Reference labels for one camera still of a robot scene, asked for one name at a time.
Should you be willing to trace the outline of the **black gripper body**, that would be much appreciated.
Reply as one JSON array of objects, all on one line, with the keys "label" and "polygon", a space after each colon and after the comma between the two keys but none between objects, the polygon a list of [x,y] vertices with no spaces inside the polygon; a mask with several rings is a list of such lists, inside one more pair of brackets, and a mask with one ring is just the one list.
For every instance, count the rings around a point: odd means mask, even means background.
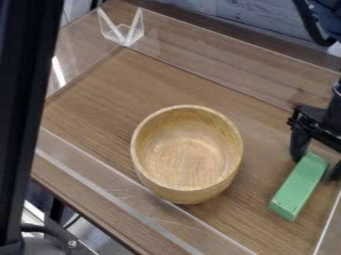
[{"label": "black gripper body", "polygon": [[329,148],[341,153],[341,79],[332,87],[332,99],[326,109],[297,104],[288,119],[290,130],[302,127]]}]

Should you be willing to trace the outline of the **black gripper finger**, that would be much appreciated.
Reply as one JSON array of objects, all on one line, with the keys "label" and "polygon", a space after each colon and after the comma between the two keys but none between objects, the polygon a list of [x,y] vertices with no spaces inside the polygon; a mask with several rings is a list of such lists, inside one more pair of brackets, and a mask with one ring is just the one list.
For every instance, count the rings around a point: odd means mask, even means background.
[{"label": "black gripper finger", "polygon": [[341,180],[341,160],[336,163],[334,167],[330,170],[328,175],[329,181],[340,181]]},{"label": "black gripper finger", "polygon": [[310,142],[309,132],[302,127],[294,127],[292,129],[289,152],[292,159],[296,162],[298,162],[301,157],[305,155],[309,142]]}]

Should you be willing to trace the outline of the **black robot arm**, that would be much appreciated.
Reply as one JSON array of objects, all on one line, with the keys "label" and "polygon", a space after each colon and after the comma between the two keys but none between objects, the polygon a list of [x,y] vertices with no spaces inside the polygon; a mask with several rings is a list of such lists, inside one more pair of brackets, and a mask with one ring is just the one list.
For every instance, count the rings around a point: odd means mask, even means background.
[{"label": "black robot arm", "polygon": [[[293,3],[313,42],[321,47],[341,43],[341,0],[293,0]],[[297,104],[288,125],[294,161],[302,158],[313,139],[341,153],[341,77],[333,84],[328,107]]]}]

